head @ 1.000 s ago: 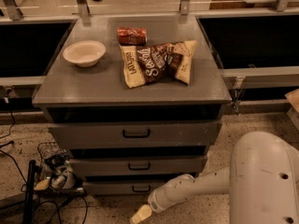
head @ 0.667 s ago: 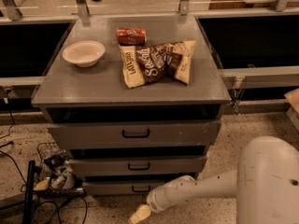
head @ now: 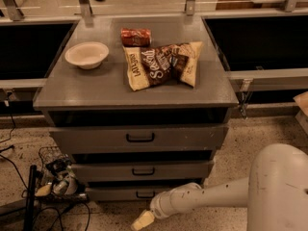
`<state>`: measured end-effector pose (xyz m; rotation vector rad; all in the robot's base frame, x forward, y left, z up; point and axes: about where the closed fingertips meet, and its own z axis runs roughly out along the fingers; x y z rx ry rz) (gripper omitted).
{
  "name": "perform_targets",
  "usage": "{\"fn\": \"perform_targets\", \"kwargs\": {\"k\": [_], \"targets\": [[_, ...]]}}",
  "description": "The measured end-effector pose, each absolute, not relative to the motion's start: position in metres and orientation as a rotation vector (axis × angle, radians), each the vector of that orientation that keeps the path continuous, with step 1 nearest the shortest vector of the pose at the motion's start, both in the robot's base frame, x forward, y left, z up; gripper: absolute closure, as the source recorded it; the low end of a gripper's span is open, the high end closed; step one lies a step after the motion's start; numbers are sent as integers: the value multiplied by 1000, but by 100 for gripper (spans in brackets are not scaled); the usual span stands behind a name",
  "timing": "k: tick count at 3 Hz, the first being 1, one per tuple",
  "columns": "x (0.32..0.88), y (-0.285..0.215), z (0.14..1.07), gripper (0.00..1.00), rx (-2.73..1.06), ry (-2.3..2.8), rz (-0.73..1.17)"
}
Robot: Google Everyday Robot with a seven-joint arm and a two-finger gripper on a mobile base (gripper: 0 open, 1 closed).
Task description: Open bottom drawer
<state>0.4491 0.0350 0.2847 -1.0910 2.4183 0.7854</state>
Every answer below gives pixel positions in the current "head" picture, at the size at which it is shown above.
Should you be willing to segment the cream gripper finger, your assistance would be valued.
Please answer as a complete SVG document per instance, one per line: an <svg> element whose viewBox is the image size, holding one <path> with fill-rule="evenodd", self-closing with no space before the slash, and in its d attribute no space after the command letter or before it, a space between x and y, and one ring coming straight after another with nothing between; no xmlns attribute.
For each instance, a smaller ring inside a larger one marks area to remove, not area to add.
<svg viewBox="0 0 308 231"><path fill-rule="evenodd" d="M131 229L133 231L141 231L144 227L150 225L155 220L151 211L144 210L139 217L132 223Z"/></svg>

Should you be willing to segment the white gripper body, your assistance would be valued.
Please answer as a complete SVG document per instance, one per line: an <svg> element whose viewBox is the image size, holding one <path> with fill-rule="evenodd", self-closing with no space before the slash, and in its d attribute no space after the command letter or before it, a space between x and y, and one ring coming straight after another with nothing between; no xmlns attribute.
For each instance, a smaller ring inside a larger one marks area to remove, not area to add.
<svg viewBox="0 0 308 231"><path fill-rule="evenodd" d="M170 192L160 192L150 202L150 211L155 218L169 218L175 214L175 209L170 202Z"/></svg>

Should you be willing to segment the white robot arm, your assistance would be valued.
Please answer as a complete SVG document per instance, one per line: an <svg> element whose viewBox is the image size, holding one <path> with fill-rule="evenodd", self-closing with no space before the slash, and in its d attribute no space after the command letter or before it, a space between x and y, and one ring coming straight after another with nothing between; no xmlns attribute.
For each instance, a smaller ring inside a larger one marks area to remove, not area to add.
<svg viewBox="0 0 308 231"><path fill-rule="evenodd" d="M189 183L154 196L133 222L141 231L155 219L201 207L244 207L246 231L308 231L308 155L284 143L263 148L245 178L203 188Z"/></svg>

